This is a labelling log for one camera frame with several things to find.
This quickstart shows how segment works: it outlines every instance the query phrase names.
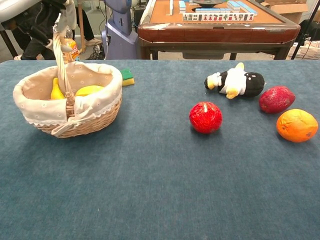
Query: person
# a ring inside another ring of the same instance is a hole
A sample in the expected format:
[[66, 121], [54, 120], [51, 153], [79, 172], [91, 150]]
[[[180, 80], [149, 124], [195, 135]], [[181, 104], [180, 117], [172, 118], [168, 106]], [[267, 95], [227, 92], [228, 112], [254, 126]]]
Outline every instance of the person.
[[[34, 14], [35, 16], [39, 12], [39, 6], [41, 7], [40, 4], [36, 4]], [[76, 23], [78, 26], [80, 26], [80, 21], [79, 21], [79, 12], [78, 12], [78, 7], [75, 7], [76, 9]], [[54, 15], [53, 17], [50, 18], [50, 21], [53, 23], [56, 21], [58, 18], [58, 15]], [[101, 40], [96, 39], [94, 36], [94, 33], [92, 31], [88, 16], [84, 10], [82, 10], [82, 18], [83, 18], [83, 33], [84, 33], [84, 38], [85, 38], [85, 45], [86, 46], [93, 46], [98, 42], [101, 42]], [[45, 33], [48, 36], [49, 39], [52, 39], [53, 37], [53, 28], [48, 27], [50, 24], [47, 22], [44, 22], [41, 24], [42, 26], [46, 26]], [[75, 31], [72, 30], [73, 37], [72, 39], [75, 40]], [[48, 49], [47, 47], [43, 46], [39, 41], [36, 39], [31, 39], [31, 37], [23, 33], [19, 28], [16, 28], [12, 31], [13, 37], [18, 43], [19, 47], [23, 50], [23, 54], [14, 57], [14, 60], [36, 60], [40, 58], [40, 55], [43, 56], [45, 60], [55, 60], [55, 54], [52, 50]]]

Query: orange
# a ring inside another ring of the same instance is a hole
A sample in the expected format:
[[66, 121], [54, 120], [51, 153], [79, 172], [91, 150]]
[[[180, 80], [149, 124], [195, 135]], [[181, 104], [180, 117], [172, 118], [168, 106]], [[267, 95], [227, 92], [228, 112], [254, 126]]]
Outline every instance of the orange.
[[301, 109], [285, 111], [276, 121], [276, 130], [286, 140], [302, 143], [311, 139], [318, 130], [317, 120]]

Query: black tripod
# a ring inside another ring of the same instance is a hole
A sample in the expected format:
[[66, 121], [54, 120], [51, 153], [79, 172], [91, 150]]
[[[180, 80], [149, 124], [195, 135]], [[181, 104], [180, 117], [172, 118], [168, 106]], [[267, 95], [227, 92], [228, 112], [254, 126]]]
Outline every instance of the black tripod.
[[305, 42], [306, 38], [308, 37], [308, 35], [307, 35], [306, 33], [307, 33], [308, 28], [309, 28], [310, 24], [312, 23], [315, 15], [316, 15], [316, 13], [317, 13], [317, 11], [318, 11], [319, 6], [320, 6], [320, 0], [318, 0], [318, 2], [316, 3], [316, 5], [315, 5], [315, 7], [314, 7], [314, 10], [313, 10], [313, 12], [312, 12], [312, 14], [311, 14], [311, 16], [310, 16], [310, 19], [309, 19], [306, 27], [304, 28], [304, 30], [303, 30], [303, 32], [302, 32], [302, 34], [301, 34], [301, 37], [300, 37], [299, 40], [298, 40], [298, 45], [296, 46], [296, 48], [295, 48], [295, 50], [294, 50], [294, 52], [293, 52], [293, 55], [292, 55], [292, 57], [291, 57], [291, 60], [295, 59], [295, 57], [296, 57], [296, 55], [297, 55], [297, 53], [298, 53], [298, 51], [299, 51], [300, 46]]

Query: white lace trim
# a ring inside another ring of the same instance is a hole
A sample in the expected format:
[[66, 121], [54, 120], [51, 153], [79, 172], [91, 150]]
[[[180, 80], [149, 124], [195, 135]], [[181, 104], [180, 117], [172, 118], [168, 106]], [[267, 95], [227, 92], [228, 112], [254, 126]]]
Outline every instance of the white lace trim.
[[[107, 106], [105, 106], [104, 108], [102, 108], [101, 110], [95, 112], [95, 119], [101, 117], [101, 115], [109, 112], [116, 104], [119, 103], [120, 99], [122, 97], [122, 89], [119, 92], [118, 96]], [[57, 125], [61, 125], [61, 124], [65, 124], [67, 121], [66, 120], [35, 120], [35, 119], [31, 119], [28, 117], [25, 117], [25, 120], [29, 123], [29, 124], [34, 124], [36, 126], [57, 126]]]

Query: wicker basket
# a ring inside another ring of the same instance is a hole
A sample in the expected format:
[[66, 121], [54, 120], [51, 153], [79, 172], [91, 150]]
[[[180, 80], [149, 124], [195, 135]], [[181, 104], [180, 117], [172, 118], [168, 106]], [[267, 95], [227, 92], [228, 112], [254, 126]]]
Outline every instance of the wicker basket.
[[[57, 138], [69, 138], [99, 131], [116, 118], [122, 103], [122, 75], [107, 64], [73, 61], [67, 53], [64, 62], [61, 45], [64, 39], [53, 36], [57, 66], [42, 69], [22, 79], [13, 90], [13, 98], [29, 124]], [[50, 100], [53, 78], [65, 99]], [[76, 96], [85, 86], [104, 86], [99, 92]]]

